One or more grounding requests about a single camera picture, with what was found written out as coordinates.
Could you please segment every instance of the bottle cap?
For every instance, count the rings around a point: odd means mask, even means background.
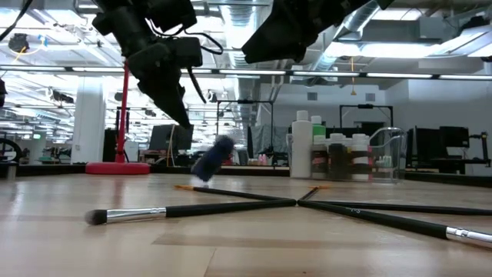
[[[298,120],[309,120],[309,113],[308,111],[298,111]]]
[[[311,123],[321,125],[321,117],[319,115],[311,116]]]

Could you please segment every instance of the wooden surface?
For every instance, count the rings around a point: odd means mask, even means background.
[[[189,175],[19,178],[0,182],[1,276],[489,276],[492,251],[292,207],[87,226],[92,209],[248,201],[173,185]],[[327,182],[217,176],[210,186],[300,198]],[[405,182],[329,183],[313,200],[492,209],[492,190]],[[415,219],[492,232],[491,217]]]

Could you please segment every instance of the label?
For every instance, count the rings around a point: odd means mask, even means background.
[[[326,173],[328,169],[328,153],[326,151],[311,152],[311,172]]]

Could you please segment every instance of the cable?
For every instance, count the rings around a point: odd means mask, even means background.
[[[172,130],[171,130],[171,138],[169,139],[169,146],[168,146],[168,157],[166,158],[166,165],[167,167],[169,166],[169,153],[172,153],[172,136],[175,134],[175,127],[176,125],[173,124]],[[172,164],[175,166],[175,159],[172,157],[171,154],[171,159],[172,159]]]
[[[151,20],[151,29],[152,31],[156,34],[156,35],[160,35],[160,36],[168,36],[168,37],[174,37],[176,35],[179,35],[181,34],[181,32],[183,32],[185,30],[185,28],[183,28],[182,26],[179,28],[179,30],[177,30],[174,34],[171,34],[171,35],[168,35],[168,34],[165,34],[163,32],[160,32],[157,30],[157,27],[155,27],[154,25],[154,22]]]
[[[200,96],[200,98],[204,104],[207,104],[207,100],[205,100],[205,97],[203,96],[203,93],[201,92],[200,84],[198,84],[198,81],[195,78],[193,71],[191,70],[191,67],[187,67],[186,69],[188,70],[188,74],[190,75],[191,82],[193,83],[194,89],[197,91],[198,96]]]
[[[22,49],[21,49],[21,51],[20,51],[19,53],[16,53],[16,54],[17,54],[17,56],[15,57],[15,60],[12,62],[12,64],[14,64],[15,62],[17,62],[17,60],[21,57],[22,53],[23,53],[25,50],[26,50],[26,47],[24,46],[24,47],[22,47]]]
[[[28,11],[29,6],[31,5],[32,0],[28,0],[24,6],[22,7],[21,11],[18,13],[17,18],[15,19],[14,23],[10,25],[3,33],[0,35],[0,42],[8,35],[10,32],[17,26],[17,22],[21,20],[22,16]]]
[[[202,49],[204,49],[206,52],[209,52],[209,53],[214,54],[214,55],[222,55],[222,54],[224,54],[224,47],[222,47],[222,45],[220,43],[218,43],[218,41],[216,41],[215,39],[213,39],[210,35],[207,35],[207,34],[205,34],[203,32],[189,33],[186,30],[184,31],[184,33],[186,35],[201,35],[201,36],[204,36],[205,38],[208,38],[208,40],[211,41],[213,44],[215,44],[220,49],[220,51],[215,51],[215,50],[206,48],[204,46],[200,46],[200,47]]]
[[[422,12],[422,10],[420,10],[420,9],[419,9],[419,8],[417,8],[417,7],[413,7],[413,8],[408,9],[408,11],[407,11],[407,12],[405,12],[405,13],[401,16],[400,20],[401,20],[401,19],[403,19],[403,18],[405,17],[405,15],[407,15],[407,14],[408,14],[409,12],[411,12],[412,10],[418,10],[418,11],[421,13],[421,15],[422,15],[422,16],[424,16],[424,13]]]

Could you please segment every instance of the plastic bottle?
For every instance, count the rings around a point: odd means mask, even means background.
[[[322,180],[327,178],[328,151],[324,141],[314,142],[311,146],[311,178]]]
[[[342,134],[330,134],[328,146],[328,178],[331,180],[349,179],[347,138]]]
[[[291,177],[310,178],[313,124],[308,121],[308,111],[298,111],[297,120],[292,123],[292,136]]]
[[[369,140],[365,134],[354,134],[352,136],[352,180],[372,180],[371,158],[369,156]]]
[[[321,117],[311,116],[311,123],[313,123],[313,142],[323,142],[326,139],[326,127],[321,124]]]

